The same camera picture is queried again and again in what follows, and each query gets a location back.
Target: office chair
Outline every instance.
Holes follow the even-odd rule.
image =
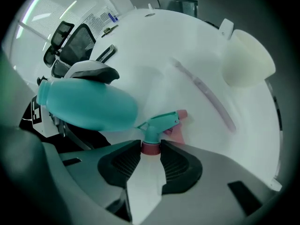
[[[70,69],[70,66],[68,66],[67,64],[65,64],[59,60],[56,60],[52,67],[51,75],[52,75],[52,77],[62,78],[65,76],[65,74],[67,73],[67,71],[69,69]]]
[[[89,27],[83,23],[79,25],[62,48],[60,59],[70,66],[80,61],[89,60],[95,43],[96,40]]]
[[[74,24],[72,23],[62,21],[59,24],[51,39],[51,45],[55,50],[59,50],[61,48],[73,28]]]
[[[53,48],[53,46],[50,46],[45,55],[44,55],[44,63],[47,67],[51,68],[53,63],[56,60],[55,55],[59,55],[59,52]]]

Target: white surface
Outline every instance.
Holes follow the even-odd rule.
[[[273,59],[258,40],[244,31],[233,31],[222,67],[223,78],[230,86],[254,86],[275,71]]]
[[[266,83],[230,88],[221,75],[227,40],[218,30],[184,14],[154,11],[154,16],[144,17],[148,9],[133,10],[121,18],[119,27],[98,39],[90,59],[111,44],[116,46],[117,52],[106,64],[120,74],[112,86],[137,100],[137,125],[153,115],[186,109],[189,116],[182,126],[186,144],[232,158],[269,186],[279,158],[279,125]],[[213,91],[235,123],[235,134],[207,98],[170,65],[170,57]],[[103,135],[112,144],[143,138],[134,129]]]
[[[222,24],[219,28],[219,32],[226,38],[230,39],[232,33],[233,33],[233,22],[229,21],[228,19],[224,19],[222,21]]]
[[[282,188],[282,185],[275,178],[273,178],[270,188],[276,192],[279,192]]]
[[[53,124],[50,114],[46,108],[41,106],[41,114],[39,114],[39,110],[34,110],[37,119],[42,117],[42,122],[33,124],[32,127],[38,131],[44,137],[51,137],[59,134],[57,127]]]
[[[64,78],[70,78],[74,73],[83,72],[83,71],[92,71],[92,70],[97,70],[105,67],[107,67],[105,64],[98,61],[87,60],[87,61],[77,62],[67,71]]]
[[[162,186],[166,184],[165,170],[160,154],[141,160],[127,181],[127,194],[134,225],[140,224],[161,201]]]

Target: trigger sprayer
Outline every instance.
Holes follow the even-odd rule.
[[[179,142],[183,143],[180,131],[180,120],[188,116],[186,110],[177,110],[150,118],[136,128],[143,131],[145,138],[142,142],[141,152],[146,155],[158,155],[160,153],[160,134],[162,132],[171,136],[181,137]]]

